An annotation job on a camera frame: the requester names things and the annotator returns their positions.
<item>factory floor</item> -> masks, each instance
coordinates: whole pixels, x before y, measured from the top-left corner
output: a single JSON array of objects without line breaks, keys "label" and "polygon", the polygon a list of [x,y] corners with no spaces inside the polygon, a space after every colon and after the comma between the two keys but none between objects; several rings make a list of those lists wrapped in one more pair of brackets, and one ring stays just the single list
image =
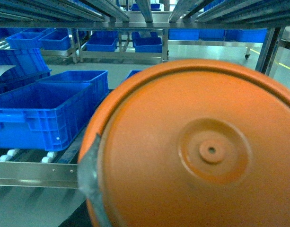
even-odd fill
[{"label": "factory floor", "polygon": [[[245,59],[245,47],[216,46],[169,46],[169,60],[202,58],[229,61],[255,69],[260,49],[251,49]],[[290,88],[290,51],[281,49],[281,58],[276,59],[274,79]],[[66,70],[108,70],[109,88],[116,88],[130,70],[143,70],[153,62],[118,60],[86,60],[74,64],[72,59],[45,58],[52,74]],[[85,197],[73,189],[0,187],[0,227],[58,227]]]}]

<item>crate rim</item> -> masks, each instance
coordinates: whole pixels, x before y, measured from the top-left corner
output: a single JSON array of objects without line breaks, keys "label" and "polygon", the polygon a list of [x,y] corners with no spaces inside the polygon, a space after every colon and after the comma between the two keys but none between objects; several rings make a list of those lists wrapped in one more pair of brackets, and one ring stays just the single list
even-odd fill
[{"label": "crate rim", "polygon": [[[49,81],[45,81],[45,82],[44,81],[37,81],[35,83],[28,84],[28,85],[23,86],[23,87],[19,87],[17,89],[14,89],[14,90],[8,91],[8,92],[22,90],[22,89],[24,89],[26,87],[34,86],[35,84],[56,84],[56,83],[49,82]],[[88,84],[89,86],[87,86],[86,88],[95,86],[95,84],[91,84],[91,83],[88,83],[88,82],[80,82],[80,83],[77,82],[77,83],[72,83],[72,84]],[[82,93],[84,89],[82,89],[81,91],[79,91],[78,93],[76,93],[74,96],[77,96],[78,94]],[[72,100],[74,98],[74,96],[72,96],[71,98],[67,99],[65,102],[63,102],[61,105],[59,105],[59,106],[57,106],[55,108],[49,108],[49,109],[43,108],[43,109],[39,109],[39,108],[11,108],[11,107],[5,108],[5,107],[0,107],[0,110],[8,110],[8,111],[9,110],[11,110],[11,111],[29,111],[29,110],[33,110],[33,111],[54,111],[56,109],[61,109],[62,107],[64,107],[65,104],[66,104],[66,102],[68,102],[69,100]]]}]

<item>orange lid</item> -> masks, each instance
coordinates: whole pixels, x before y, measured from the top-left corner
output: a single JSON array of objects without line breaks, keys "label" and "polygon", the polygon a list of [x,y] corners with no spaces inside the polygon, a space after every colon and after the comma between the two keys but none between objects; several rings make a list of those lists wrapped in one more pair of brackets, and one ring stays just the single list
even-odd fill
[{"label": "orange lid", "polygon": [[290,226],[290,91],[263,74],[212,60],[151,67],[100,105],[79,160],[97,133],[114,227]]}]

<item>metal rail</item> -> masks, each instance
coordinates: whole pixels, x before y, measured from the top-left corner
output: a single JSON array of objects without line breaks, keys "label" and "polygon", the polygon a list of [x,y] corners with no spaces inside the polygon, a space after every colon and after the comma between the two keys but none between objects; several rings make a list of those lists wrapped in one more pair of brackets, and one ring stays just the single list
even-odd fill
[{"label": "metal rail", "polygon": [[[200,15],[195,14],[211,2],[180,0],[173,12],[151,12],[148,0],[137,0],[140,12],[124,12],[111,0],[0,0],[0,27],[49,26],[112,30],[290,26],[290,0],[227,0]],[[194,4],[197,7],[188,12]]]},{"label": "metal rail", "polygon": [[181,16],[185,15],[188,9],[194,5],[198,5],[200,2],[202,0],[179,0],[169,17],[169,22],[176,22]]},{"label": "metal rail", "polygon": [[95,11],[66,0],[46,0],[44,2],[42,0],[33,0],[33,2],[73,14],[76,17],[82,17],[92,21],[104,21],[104,17]]},{"label": "metal rail", "polygon": [[80,0],[80,1],[94,9],[97,9],[98,11],[106,14],[109,17],[113,17],[125,22],[129,21],[129,17],[123,11],[121,11],[119,7],[114,5],[110,0]]},{"label": "metal rail", "polygon": [[41,16],[49,16],[54,19],[61,19],[67,21],[78,21],[78,18],[71,17],[66,13],[59,13],[54,9],[45,9],[44,7],[39,7],[36,5],[32,5],[30,3],[26,3],[20,0],[0,0],[0,5],[9,7],[11,9],[19,9],[27,11],[31,14],[39,14]]},{"label": "metal rail", "polygon": [[268,15],[273,15],[275,13],[281,13],[284,15],[286,11],[290,10],[290,0],[272,0],[263,2],[259,5],[252,5],[246,9],[243,9],[240,12],[236,12],[233,14],[229,14],[227,16],[223,16],[221,19],[224,23],[232,23],[232,22],[241,22],[243,20],[263,17]]},{"label": "metal rail", "polygon": [[77,164],[0,162],[0,185],[78,188]]},{"label": "metal rail", "polygon": [[262,47],[262,43],[243,43],[231,41],[187,41],[187,40],[168,40],[169,45],[192,45],[192,46],[228,46],[228,47]]},{"label": "metal rail", "polygon": [[261,73],[270,74],[275,55],[280,46],[284,27],[276,27],[268,30],[265,42],[262,46],[255,70]]},{"label": "metal rail", "polygon": [[186,23],[183,18],[178,19],[176,23],[169,23],[168,19],[172,12],[169,11],[153,11],[153,23],[146,23],[143,15],[138,11],[128,11],[126,14],[129,16],[129,23],[122,21],[112,21],[112,19],[105,17],[103,22],[55,22],[55,21],[7,21],[0,22],[0,27],[69,27],[69,28],[84,28],[89,30],[115,30],[115,29],[159,29],[159,28],[223,28],[223,29],[257,29],[265,28],[266,24],[269,27],[274,27],[277,24],[283,24],[285,21],[276,21],[271,25],[265,23],[198,23],[195,18],[190,18]]},{"label": "metal rail", "polygon": [[248,7],[260,1],[263,0],[227,0],[211,8],[210,10],[203,12],[197,18],[199,22],[207,22],[239,9]]},{"label": "metal rail", "polygon": [[200,11],[202,8],[204,8],[205,6],[207,6],[208,4],[210,4],[213,1],[214,0],[202,0],[201,2],[198,3],[197,7],[195,7],[190,12],[188,12],[184,18],[188,19],[188,18],[192,17],[195,13],[197,13],[198,11]]},{"label": "metal rail", "polygon": [[151,13],[151,6],[149,0],[135,0],[137,5],[140,8],[142,15],[145,18],[146,23],[152,23],[152,13]]}]

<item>metal shelf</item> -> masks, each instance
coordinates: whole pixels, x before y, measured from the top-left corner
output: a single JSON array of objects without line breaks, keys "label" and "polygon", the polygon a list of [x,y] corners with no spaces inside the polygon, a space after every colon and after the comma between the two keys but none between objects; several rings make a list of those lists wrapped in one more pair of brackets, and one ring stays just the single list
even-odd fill
[{"label": "metal shelf", "polygon": [[78,188],[76,160],[84,132],[65,151],[58,152],[52,163],[38,162],[45,153],[41,150],[22,150],[17,161],[0,162],[0,185]]},{"label": "metal shelf", "polygon": [[[114,28],[264,28],[290,25],[290,0],[226,0],[199,10],[212,0],[180,0],[172,12],[122,11],[110,0],[0,0],[0,27]],[[194,4],[198,7],[191,12]]]},{"label": "metal shelf", "polygon": [[83,62],[84,59],[120,59],[120,60],[158,60],[159,62],[167,61],[167,37],[168,34],[166,30],[151,29],[150,31],[155,31],[159,35],[162,35],[162,53],[146,53],[146,52],[126,52],[128,45],[130,43],[130,33],[132,31],[139,31],[130,29],[127,32],[127,40],[122,39],[122,33],[125,30],[119,30],[119,51],[118,52],[93,52],[87,51],[86,45],[79,47],[80,61]]},{"label": "metal shelf", "polygon": [[262,43],[243,43],[236,41],[187,41],[187,40],[168,40],[168,45],[193,45],[193,46],[232,46],[232,47],[262,47]]}]

